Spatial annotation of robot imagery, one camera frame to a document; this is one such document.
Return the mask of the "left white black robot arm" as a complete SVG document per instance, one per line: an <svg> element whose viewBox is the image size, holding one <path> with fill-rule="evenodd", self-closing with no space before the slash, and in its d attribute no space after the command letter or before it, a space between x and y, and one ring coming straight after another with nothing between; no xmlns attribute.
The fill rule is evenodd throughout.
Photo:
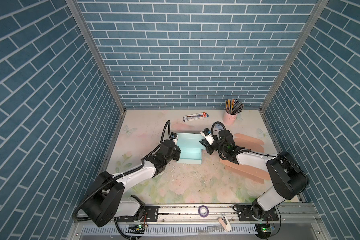
<svg viewBox="0 0 360 240"><path fill-rule="evenodd" d="M126 198L124 192L159 175L170 161L178 161L180 155L181 149L175 142L164 140L156 153L141 159L139 166L120 174L102 172L75 208L72 219L76 222L91 220L98 227L118 217L140 221L146 214L146 204L134 195Z"/></svg>

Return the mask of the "light blue paper box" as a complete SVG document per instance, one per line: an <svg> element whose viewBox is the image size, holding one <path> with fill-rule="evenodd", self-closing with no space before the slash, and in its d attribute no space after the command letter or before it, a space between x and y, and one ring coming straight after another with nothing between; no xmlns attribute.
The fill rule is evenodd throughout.
<svg viewBox="0 0 360 240"><path fill-rule="evenodd" d="M205 147L200 143L201 134L178 133L177 146L181 149L178 164L202 164L202 150Z"/></svg>

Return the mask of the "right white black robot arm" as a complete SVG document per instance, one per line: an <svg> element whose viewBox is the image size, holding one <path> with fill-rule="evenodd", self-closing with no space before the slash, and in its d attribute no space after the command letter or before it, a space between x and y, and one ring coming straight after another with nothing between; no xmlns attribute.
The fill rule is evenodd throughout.
<svg viewBox="0 0 360 240"><path fill-rule="evenodd" d="M228 130L220 130L214 135L206 128L201 135L200 143L209 155L216 151L222 161L234 166L254 167L269 174L272 186L252 203L252 216L258 221L267 218L278 204L293 199L309 184L305 172L287 152L272 156L245 149L236 145Z"/></svg>

